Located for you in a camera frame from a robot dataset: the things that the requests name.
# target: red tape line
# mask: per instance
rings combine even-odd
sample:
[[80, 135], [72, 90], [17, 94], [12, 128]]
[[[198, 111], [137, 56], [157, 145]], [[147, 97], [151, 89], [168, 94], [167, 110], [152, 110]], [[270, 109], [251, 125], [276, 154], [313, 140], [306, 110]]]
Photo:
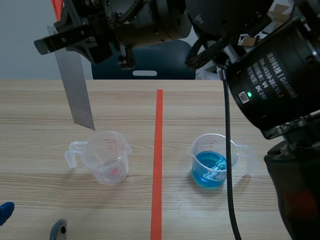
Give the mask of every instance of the red tape line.
[[162, 140], [164, 91], [156, 93], [156, 114], [153, 155], [153, 183], [151, 207], [151, 240], [162, 239]]

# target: screw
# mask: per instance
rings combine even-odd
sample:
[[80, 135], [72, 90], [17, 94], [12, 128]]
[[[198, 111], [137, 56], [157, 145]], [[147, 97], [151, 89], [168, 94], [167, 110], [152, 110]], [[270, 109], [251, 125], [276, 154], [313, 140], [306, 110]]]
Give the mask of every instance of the screw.
[[320, 153], [320, 141], [317, 141], [314, 144], [312, 144], [312, 147], [318, 154]]
[[287, 144], [284, 145], [283, 147], [281, 147], [280, 151], [285, 156], [290, 156], [291, 155], [291, 151], [290, 151], [290, 149], [289, 149]]
[[280, 128], [283, 132], [287, 132], [290, 129], [288, 125], [282, 125]]
[[306, 120], [301, 118], [299, 121], [298, 121], [298, 126], [300, 128], [304, 127], [305, 125], [307, 124]]
[[226, 30], [224, 30], [224, 29], [221, 29], [221, 30], [220, 30], [220, 35], [221, 35], [222, 37], [226, 36], [226, 34], [227, 34]]
[[288, 126], [291, 127], [291, 128], [294, 128], [296, 125], [295, 125], [294, 122], [291, 121], [291, 122], [288, 123]]

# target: black chair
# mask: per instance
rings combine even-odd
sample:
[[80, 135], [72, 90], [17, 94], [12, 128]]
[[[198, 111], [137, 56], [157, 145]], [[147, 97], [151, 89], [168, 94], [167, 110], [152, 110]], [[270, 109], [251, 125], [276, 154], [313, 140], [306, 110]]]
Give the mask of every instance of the black chair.
[[191, 46], [176, 40], [133, 49], [136, 67], [122, 70], [118, 66], [120, 52], [112, 49], [112, 57], [97, 65], [91, 65], [93, 79], [169, 79], [190, 80], [196, 71], [185, 65]]

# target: plastic measuring cup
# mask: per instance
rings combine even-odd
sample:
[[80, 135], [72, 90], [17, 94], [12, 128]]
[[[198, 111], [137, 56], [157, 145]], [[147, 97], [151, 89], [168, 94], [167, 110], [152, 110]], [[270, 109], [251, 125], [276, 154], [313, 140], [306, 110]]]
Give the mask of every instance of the plastic measuring cup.
[[74, 141], [64, 153], [69, 168], [77, 167], [76, 154], [101, 184], [117, 184], [128, 174], [128, 155], [132, 148], [120, 133], [101, 132], [88, 141]]
[[[219, 134], [205, 134], [198, 137], [188, 153], [193, 157], [192, 175], [202, 187], [216, 188], [227, 178], [226, 137]], [[247, 170], [256, 170], [252, 150], [246, 145], [231, 141], [231, 161], [234, 168], [241, 158], [247, 159]]]

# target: wood grain surface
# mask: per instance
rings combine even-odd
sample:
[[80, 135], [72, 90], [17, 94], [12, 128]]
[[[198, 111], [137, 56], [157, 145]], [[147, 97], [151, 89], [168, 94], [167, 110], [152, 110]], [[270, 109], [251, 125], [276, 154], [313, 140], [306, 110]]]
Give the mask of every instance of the wood grain surface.
[[[114, 186], [96, 182], [78, 160], [71, 170], [64, 152], [95, 132], [73, 123], [60, 80], [0, 80], [0, 204], [15, 211], [0, 240], [45, 240], [60, 218], [69, 240], [149, 240], [157, 89], [164, 90], [163, 240], [234, 239], [226, 184], [217, 190], [192, 179], [187, 149], [202, 134], [225, 134], [219, 81], [90, 80], [96, 133], [122, 133], [133, 148], [129, 174]], [[251, 146], [257, 171], [233, 170], [234, 204], [244, 240], [289, 240], [277, 196], [263, 161], [281, 139], [265, 140], [231, 100], [231, 138]]]

